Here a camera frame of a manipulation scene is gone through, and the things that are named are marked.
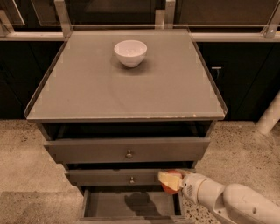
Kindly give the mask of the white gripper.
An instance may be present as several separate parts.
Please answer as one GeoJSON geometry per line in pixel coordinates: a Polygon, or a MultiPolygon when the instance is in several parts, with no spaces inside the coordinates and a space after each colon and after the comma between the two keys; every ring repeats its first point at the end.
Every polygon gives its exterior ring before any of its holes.
{"type": "Polygon", "coordinates": [[[207,180],[207,177],[188,170],[175,169],[176,172],[160,171],[158,180],[164,188],[178,191],[183,186],[183,195],[191,202],[198,203],[198,192],[200,185],[207,180]]]}

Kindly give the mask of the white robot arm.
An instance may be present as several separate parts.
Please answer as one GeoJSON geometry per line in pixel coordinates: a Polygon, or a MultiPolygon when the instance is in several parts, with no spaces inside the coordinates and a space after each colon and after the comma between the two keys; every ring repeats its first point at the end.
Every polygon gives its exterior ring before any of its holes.
{"type": "Polygon", "coordinates": [[[207,208],[221,224],[280,224],[280,206],[240,184],[222,185],[186,170],[159,171],[158,180],[169,194],[182,194],[207,208]]]}

